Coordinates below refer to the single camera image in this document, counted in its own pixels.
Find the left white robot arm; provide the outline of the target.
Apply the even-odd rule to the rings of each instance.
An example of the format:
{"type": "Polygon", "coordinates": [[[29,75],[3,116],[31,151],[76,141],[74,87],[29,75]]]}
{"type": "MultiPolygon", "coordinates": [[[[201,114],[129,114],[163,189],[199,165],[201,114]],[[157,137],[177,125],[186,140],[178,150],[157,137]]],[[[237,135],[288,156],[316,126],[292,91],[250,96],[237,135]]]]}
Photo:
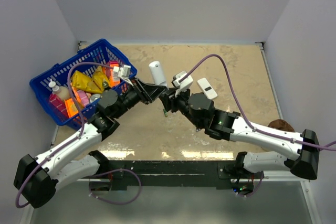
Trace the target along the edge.
{"type": "Polygon", "coordinates": [[[128,89],[123,94],[112,88],[105,89],[93,116],[60,145],[36,157],[27,154],[19,160],[14,178],[14,186],[18,190],[15,199],[17,208],[27,206],[19,203],[20,197],[24,197],[33,208],[51,200],[60,183],[56,177],[59,171],[80,153],[113,134],[119,126],[117,119],[137,103],[153,103],[167,90],[165,85],[145,83],[139,78],[132,78],[128,83],[128,89]]]}

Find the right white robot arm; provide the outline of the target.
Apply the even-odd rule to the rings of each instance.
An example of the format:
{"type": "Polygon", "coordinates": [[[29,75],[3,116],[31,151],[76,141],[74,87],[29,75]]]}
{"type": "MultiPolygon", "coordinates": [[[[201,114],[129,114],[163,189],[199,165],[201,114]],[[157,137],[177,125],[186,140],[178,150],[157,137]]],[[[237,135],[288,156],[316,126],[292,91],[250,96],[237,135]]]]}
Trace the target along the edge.
{"type": "Polygon", "coordinates": [[[281,131],[246,122],[238,112],[215,108],[214,101],[203,93],[191,94],[189,90],[175,94],[169,89],[160,95],[167,111],[181,112],[198,130],[216,140],[244,142],[268,150],[266,153],[240,153],[234,173],[246,178],[251,173],[266,169],[289,170],[293,175],[315,180],[318,175],[318,138],[314,131],[302,133],[281,131]]]}

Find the white remote control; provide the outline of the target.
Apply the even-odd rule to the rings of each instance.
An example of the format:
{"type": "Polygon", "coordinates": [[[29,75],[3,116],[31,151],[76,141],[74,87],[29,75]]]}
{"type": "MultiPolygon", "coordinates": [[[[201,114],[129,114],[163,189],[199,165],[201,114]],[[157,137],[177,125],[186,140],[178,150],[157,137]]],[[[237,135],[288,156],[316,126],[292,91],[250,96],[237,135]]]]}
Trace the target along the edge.
{"type": "Polygon", "coordinates": [[[163,68],[159,61],[153,61],[149,64],[149,69],[155,85],[167,86],[167,81],[163,72],[163,68]]]}

